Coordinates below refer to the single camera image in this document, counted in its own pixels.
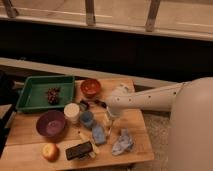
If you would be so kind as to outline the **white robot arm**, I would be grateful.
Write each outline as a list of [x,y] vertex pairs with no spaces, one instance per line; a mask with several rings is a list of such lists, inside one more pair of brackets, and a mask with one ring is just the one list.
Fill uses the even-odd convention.
[[132,108],[169,111],[168,171],[213,171],[213,77],[140,92],[121,84],[106,104],[110,117]]

